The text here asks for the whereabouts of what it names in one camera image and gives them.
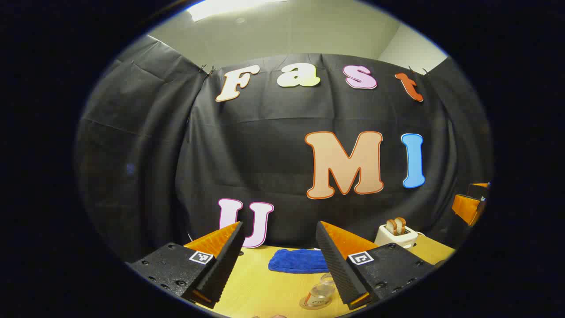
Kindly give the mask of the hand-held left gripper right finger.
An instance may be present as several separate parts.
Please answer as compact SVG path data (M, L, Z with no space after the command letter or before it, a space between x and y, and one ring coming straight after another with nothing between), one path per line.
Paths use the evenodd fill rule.
M384 302L436 269L397 243L377 245L324 221L317 222L316 240L350 310Z

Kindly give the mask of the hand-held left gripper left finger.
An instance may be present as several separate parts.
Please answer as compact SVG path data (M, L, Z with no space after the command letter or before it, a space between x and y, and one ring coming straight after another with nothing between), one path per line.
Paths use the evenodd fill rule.
M210 309L220 301L245 240L237 221L184 245L164 244L128 265L164 290Z

